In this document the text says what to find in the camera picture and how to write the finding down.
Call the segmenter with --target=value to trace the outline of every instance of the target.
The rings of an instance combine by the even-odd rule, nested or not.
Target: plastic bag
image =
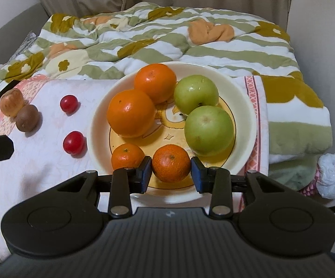
[[[319,194],[325,199],[335,199],[335,154],[325,154],[318,160],[320,178],[316,182]]]

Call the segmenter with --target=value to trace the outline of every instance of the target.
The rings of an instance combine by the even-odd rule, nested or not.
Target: green fruit
[[[193,110],[184,127],[185,140],[198,156],[215,156],[232,142],[235,133],[229,114],[220,107],[203,106]]]
[[[200,106],[216,106],[219,102],[219,92],[215,83],[207,77],[191,75],[178,82],[174,100],[179,110],[189,115]]]

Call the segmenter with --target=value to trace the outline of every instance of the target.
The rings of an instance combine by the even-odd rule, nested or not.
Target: plate
[[[172,69],[181,80],[194,74],[201,74],[211,79],[219,90],[219,106],[229,113],[235,127],[235,138],[223,153],[214,157],[200,157],[205,166],[218,166],[237,174],[247,162],[255,144],[257,133],[256,116],[252,103],[246,93],[228,76],[215,69],[196,64],[181,62],[164,63]],[[137,71],[120,79],[96,108],[88,131],[88,149],[95,169],[99,174],[111,174],[111,156],[113,150],[125,142],[131,142],[142,148],[146,156],[153,156],[161,146],[172,143],[183,147],[190,157],[194,153],[184,137],[185,117],[180,113],[171,99],[156,106],[157,114],[154,126],[143,136],[126,139],[118,136],[107,121],[107,109],[111,99],[119,92],[133,89]],[[134,194],[132,198],[150,203],[159,197],[164,203],[183,203],[196,200],[202,195],[196,192],[191,176],[175,184],[162,183],[152,174],[145,194]]]

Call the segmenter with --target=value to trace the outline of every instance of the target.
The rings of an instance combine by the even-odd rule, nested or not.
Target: brown kiwi fruit
[[[33,104],[21,108],[15,118],[15,125],[21,132],[31,132],[40,119],[40,113]]]

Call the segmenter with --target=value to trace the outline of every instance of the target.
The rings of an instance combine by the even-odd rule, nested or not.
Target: tangerine
[[[139,70],[134,88],[145,92],[154,104],[160,104],[174,95],[176,75],[164,64],[151,64]]]
[[[113,170],[123,167],[138,167],[145,157],[142,149],[132,143],[124,143],[116,147],[112,153]]]
[[[140,90],[117,93],[109,103],[107,120],[122,137],[139,137],[154,123],[156,108],[148,95]]]
[[[189,175],[188,153],[178,145],[167,144],[156,150],[152,158],[154,175],[165,183],[177,183]]]

